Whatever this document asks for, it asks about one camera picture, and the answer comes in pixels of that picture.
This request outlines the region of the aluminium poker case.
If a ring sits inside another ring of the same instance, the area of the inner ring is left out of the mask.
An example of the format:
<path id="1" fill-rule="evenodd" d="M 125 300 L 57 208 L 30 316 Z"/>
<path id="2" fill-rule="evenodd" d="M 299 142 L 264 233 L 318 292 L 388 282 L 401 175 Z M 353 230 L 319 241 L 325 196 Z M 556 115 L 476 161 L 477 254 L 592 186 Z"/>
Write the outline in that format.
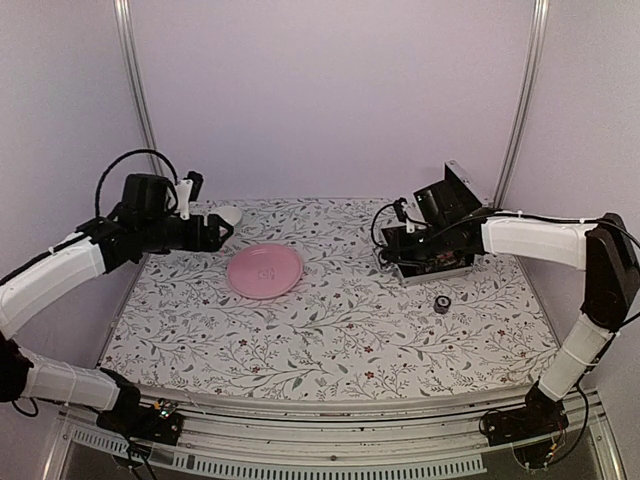
<path id="1" fill-rule="evenodd" d="M 374 215 L 370 235 L 378 265 L 404 286 L 466 273 L 484 252 L 480 225 L 493 212 L 488 195 L 449 160 L 441 180 Z"/>

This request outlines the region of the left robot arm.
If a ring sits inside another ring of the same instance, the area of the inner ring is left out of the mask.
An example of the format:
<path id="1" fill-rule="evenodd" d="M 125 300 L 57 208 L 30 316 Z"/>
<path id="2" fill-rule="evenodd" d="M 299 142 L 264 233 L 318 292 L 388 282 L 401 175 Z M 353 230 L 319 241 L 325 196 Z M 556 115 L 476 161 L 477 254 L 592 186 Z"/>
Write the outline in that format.
<path id="1" fill-rule="evenodd" d="M 217 252 L 241 221 L 239 208 L 191 212 L 203 185 L 201 174 L 184 178 L 134 173 L 108 215 L 99 209 L 64 241 L 1 280 L 1 400 L 48 400 L 109 413 L 128 434 L 148 426 L 140 391 L 107 369 L 86 369 L 20 347 L 15 335 L 38 313 L 75 288 L 146 254 L 174 250 Z"/>

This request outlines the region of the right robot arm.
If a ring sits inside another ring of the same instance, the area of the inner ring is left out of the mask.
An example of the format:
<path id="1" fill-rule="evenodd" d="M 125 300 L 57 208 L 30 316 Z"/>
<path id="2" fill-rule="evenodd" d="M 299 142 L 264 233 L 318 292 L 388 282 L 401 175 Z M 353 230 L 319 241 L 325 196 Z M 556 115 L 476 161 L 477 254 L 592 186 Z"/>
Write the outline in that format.
<path id="1" fill-rule="evenodd" d="M 559 218 L 509 210 L 477 210 L 453 221 L 418 221 L 403 213 L 393 227 L 372 227 L 384 264 L 425 274 L 461 269 L 471 257 L 511 256 L 554 265 L 583 277 L 573 326 L 550 366 L 530 390 L 517 427 L 537 436 L 560 403 L 595 368 L 620 330 L 635 321 L 639 293 L 638 240 L 622 218 Z"/>

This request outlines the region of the white bowl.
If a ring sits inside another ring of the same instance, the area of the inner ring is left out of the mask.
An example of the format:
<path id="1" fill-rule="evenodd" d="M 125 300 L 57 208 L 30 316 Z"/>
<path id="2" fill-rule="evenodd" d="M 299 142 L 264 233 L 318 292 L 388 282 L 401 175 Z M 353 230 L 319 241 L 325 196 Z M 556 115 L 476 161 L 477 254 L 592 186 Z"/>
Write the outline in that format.
<path id="1" fill-rule="evenodd" d="M 243 212 L 240 208 L 229 205 L 219 207 L 217 215 L 231 226 L 240 224 L 243 218 Z"/>

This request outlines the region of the pink plate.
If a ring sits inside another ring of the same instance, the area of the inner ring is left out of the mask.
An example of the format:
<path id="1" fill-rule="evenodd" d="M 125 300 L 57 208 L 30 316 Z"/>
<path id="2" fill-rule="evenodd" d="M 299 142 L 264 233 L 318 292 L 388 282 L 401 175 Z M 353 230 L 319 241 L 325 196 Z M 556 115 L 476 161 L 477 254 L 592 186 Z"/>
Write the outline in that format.
<path id="1" fill-rule="evenodd" d="M 235 254 L 227 266 L 230 288 L 252 300 L 277 298 L 293 289 L 303 274 L 303 261 L 290 247 L 258 244 Z"/>

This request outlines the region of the front aluminium rail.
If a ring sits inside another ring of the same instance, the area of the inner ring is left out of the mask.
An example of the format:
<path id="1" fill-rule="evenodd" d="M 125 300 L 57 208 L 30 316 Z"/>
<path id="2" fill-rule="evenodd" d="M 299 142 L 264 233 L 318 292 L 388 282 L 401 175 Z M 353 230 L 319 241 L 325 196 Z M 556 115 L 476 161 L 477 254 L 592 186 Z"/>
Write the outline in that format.
<path id="1" fill-rule="evenodd" d="M 175 396 L 175 445 L 145 443 L 147 462 L 89 411 L 63 410 L 50 479 L 622 479 L 596 391 L 564 401 L 568 429 L 552 465 L 532 467 L 539 436 L 491 445 L 481 418 L 520 407 L 522 387 L 403 400 L 300 402 Z"/>

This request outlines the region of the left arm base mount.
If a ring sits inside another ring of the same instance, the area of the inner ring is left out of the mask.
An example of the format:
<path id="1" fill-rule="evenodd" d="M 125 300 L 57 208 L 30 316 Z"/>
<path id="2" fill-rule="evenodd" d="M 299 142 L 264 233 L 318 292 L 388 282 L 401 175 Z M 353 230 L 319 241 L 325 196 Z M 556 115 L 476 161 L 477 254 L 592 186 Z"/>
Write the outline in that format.
<path id="1" fill-rule="evenodd" d="M 101 411 L 96 425 L 126 439 L 176 446 L 184 421 L 177 403 L 160 398 L 149 405 L 119 406 L 111 411 Z"/>

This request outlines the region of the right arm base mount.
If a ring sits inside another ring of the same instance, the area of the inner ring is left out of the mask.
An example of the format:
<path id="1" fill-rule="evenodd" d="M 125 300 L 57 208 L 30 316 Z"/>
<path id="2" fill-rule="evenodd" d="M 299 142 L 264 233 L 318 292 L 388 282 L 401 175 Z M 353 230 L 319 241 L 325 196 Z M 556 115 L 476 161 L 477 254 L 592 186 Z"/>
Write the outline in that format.
<path id="1" fill-rule="evenodd" d="M 516 462 L 524 469 L 539 470 L 551 465 L 568 426 L 562 410 L 543 417 L 520 407 L 486 411 L 479 420 L 478 430 L 490 446 L 511 445 Z"/>

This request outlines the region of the right aluminium frame post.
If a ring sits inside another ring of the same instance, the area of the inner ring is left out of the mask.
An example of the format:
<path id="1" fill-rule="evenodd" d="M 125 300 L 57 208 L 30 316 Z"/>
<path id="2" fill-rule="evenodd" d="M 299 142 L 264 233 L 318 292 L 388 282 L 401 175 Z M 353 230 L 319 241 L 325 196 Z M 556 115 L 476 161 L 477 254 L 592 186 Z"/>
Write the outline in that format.
<path id="1" fill-rule="evenodd" d="M 514 178 L 516 164 L 528 120 L 530 105 L 534 96 L 536 80 L 543 56 L 549 8 L 549 0 L 535 0 L 533 2 L 530 34 L 525 56 L 522 82 L 505 155 L 493 195 L 494 207 L 502 207 L 505 204 L 511 181 Z"/>

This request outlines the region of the aluminium frame post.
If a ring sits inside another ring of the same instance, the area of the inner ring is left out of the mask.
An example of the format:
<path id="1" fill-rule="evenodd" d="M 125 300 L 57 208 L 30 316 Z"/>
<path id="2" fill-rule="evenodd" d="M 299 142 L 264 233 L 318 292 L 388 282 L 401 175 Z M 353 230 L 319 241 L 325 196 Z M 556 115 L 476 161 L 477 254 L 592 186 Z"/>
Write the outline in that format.
<path id="1" fill-rule="evenodd" d="M 136 48 L 131 2 L 127 0 L 114 0 L 113 7 L 124 62 L 125 76 L 131 93 L 143 146 L 148 149 L 157 150 L 156 136 L 147 103 L 142 70 Z"/>
<path id="2" fill-rule="evenodd" d="M 549 0 L 535 0 L 533 2 L 530 34 L 525 56 L 522 82 L 505 155 L 493 195 L 494 207 L 502 207 L 505 204 L 511 181 L 514 178 L 516 164 L 528 120 L 530 105 L 534 96 L 536 80 L 543 56 L 549 8 Z"/>

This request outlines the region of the left aluminium frame post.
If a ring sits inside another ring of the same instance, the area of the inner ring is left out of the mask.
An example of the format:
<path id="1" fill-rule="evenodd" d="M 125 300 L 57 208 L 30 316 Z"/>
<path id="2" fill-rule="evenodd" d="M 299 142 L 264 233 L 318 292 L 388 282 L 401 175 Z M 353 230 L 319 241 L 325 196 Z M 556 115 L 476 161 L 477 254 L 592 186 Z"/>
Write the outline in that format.
<path id="1" fill-rule="evenodd" d="M 131 2 L 127 0 L 114 0 L 113 7 L 124 62 L 125 76 L 131 93 L 143 146 L 148 149 L 157 150 L 156 136 L 147 103 L 142 70 L 136 48 Z"/>

